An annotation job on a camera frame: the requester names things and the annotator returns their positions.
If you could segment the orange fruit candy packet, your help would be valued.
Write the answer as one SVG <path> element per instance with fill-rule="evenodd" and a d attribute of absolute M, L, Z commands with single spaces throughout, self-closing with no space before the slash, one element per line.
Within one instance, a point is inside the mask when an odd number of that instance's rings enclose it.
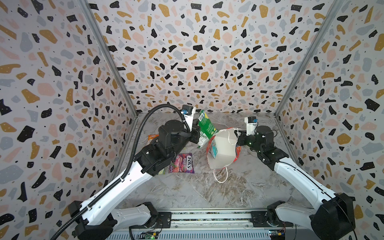
<path fill-rule="evenodd" d="M 148 135 L 148 141 L 152 141 L 154 140 L 155 138 L 157 138 L 159 135 Z"/>

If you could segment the purple candy packet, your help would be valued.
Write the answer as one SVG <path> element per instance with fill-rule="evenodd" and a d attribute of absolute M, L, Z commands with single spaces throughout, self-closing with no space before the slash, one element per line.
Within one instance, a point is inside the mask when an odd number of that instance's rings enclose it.
<path fill-rule="evenodd" d="M 194 174 L 192 153 L 179 154 L 171 161 L 169 173 L 190 173 Z"/>

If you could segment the green yellow candy packet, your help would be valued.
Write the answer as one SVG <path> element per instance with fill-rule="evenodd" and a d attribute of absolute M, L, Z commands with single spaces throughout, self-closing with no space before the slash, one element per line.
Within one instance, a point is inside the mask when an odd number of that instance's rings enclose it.
<path fill-rule="evenodd" d="M 158 174 L 159 174 L 159 175 L 165 175 L 166 172 L 167 172 L 167 169 L 164 168 L 164 169 L 160 170 Z"/>

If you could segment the red paper gift bag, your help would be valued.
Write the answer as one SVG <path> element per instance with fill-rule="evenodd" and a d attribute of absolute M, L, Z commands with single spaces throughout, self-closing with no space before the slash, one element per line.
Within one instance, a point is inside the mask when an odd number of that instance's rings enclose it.
<path fill-rule="evenodd" d="M 239 130 L 239 128 L 220 130 L 209 140 L 206 148 L 209 167 L 213 171 L 215 180 L 220 184 L 225 183 L 228 179 L 228 166 L 237 161 L 239 158 L 241 152 L 241 147 L 237 145 L 237 132 Z M 216 146 L 218 149 L 218 154 L 215 159 L 213 159 L 212 155 L 209 153 L 212 139 L 216 140 Z M 224 179 L 219 180 L 217 173 L 221 170 L 225 170 L 226 176 Z"/>

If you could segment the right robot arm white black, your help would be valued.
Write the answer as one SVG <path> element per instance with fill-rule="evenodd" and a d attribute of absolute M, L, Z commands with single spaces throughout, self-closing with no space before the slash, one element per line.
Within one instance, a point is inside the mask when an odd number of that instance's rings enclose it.
<path fill-rule="evenodd" d="M 253 134 L 236 130 L 235 135 L 238 146 L 247 146 L 256 152 L 263 164 L 287 180 L 311 204 L 305 208 L 277 201 L 267 207 L 267 224 L 278 227 L 281 223 L 292 223 L 313 231 L 321 240 L 339 240 L 355 232 L 352 198 L 328 189 L 301 169 L 275 146 L 271 128 L 258 126 Z"/>

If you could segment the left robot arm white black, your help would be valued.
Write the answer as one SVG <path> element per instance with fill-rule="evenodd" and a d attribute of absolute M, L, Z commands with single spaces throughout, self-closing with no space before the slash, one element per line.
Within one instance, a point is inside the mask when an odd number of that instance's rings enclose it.
<path fill-rule="evenodd" d="M 156 176 L 176 159 L 187 143 L 199 142 L 200 127 L 192 121 L 188 133 L 182 122 L 167 121 L 159 128 L 159 136 L 143 147 L 134 157 L 126 177 L 119 174 L 117 184 L 109 183 L 105 195 L 97 193 L 86 201 L 74 201 L 69 205 L 71 217 L 76 214 L 75 233 L 79 240 L 105 240 L 112 232 L 132 227 L 153 228 L 159 226 L 159 213 L 150 202 L 134 208 L 117 209 L 136 188 Z"/>

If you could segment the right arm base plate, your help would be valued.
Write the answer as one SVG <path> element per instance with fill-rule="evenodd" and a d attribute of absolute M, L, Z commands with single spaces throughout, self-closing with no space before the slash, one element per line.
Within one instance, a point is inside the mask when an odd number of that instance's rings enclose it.
<path fill-rule="evenodd" d="M 274 216 L 271 217 L 268 211 L 252 211 L 250 222 L 254 228 L 294 227 L 290 222 L 282 222 Z"/>

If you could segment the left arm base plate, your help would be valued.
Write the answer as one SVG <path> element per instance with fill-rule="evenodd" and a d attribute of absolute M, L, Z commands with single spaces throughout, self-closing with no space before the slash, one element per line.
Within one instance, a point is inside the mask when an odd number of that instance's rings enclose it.
<path fill-rule="evenodd" d="M 172 222 L 172 212 L 159 212 L 156 218 L 151 217 L 147 223 L 141 226 L 132 226 L 132 229 L 169 229 Z"/>

